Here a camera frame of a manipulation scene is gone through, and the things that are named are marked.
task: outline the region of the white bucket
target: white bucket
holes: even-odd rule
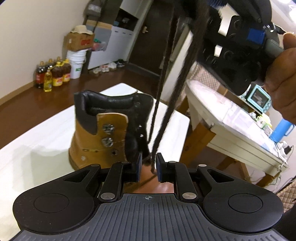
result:
[[[78,79],[81,75],[83,63],[78,64],[76,62],[70,61],[70,64],[71,64],[70,78],[71,79]]]
[[[73,52],[68,50],[67,52],[67,59],[72,60],[74,62],[81,62],[83,63],[83,61],[85,60],[85,56],[86,56],[86,52],[87,49],[83,49],[77,52]]]

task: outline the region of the brown leather boot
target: brown leather boot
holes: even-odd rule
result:
[[[136,161],[149,156],[146,123],[153,98],[135,93],[106,96],[93,91],[74,94],[76,128],[69,148],[75,170],[90,164],[110,168],[118,161]]]

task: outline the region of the dark wooden door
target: dark wooden door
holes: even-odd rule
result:
[[[129,58],[130,63],[160,74],[172,11],[170,3],[153,1]]]

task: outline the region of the finger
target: finger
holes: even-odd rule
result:
[[[277,110],[281,113],[283,118],[293,124],[296,124],[296,101],[293,101],[288,106],[285,106],[284,108],[281,108],[280,110]]]
[[[295,73],[296,48],[290,48],[282,52],[268,68],[264,85],[268,92],[276,91],[282,82]]]
[[[296,37],[292,33],[285,33],[283,44],[285,49],[296,48]]]
[[[270,93],[275,109],[288,106],[296,100],[296,74],[285,80],[279,88]]]

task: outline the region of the straw hat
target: straw hat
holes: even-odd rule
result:
[[[72,31],[71,33],[79,33],[79,34],[89,34],[92,35],[93,32],[90,30],[87,30],[85,25],[77,25]]]

